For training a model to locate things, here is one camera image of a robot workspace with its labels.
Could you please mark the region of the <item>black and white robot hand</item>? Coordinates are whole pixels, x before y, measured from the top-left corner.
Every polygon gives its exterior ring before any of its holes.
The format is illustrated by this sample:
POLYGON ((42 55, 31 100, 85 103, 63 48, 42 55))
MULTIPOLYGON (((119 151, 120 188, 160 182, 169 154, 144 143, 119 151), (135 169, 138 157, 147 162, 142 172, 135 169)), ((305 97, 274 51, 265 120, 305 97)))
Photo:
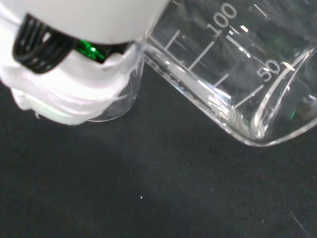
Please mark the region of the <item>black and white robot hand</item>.
POLYGON ((79 125, 128 109, 166 0, 3 0, 0 80, 22 110, 79 125))

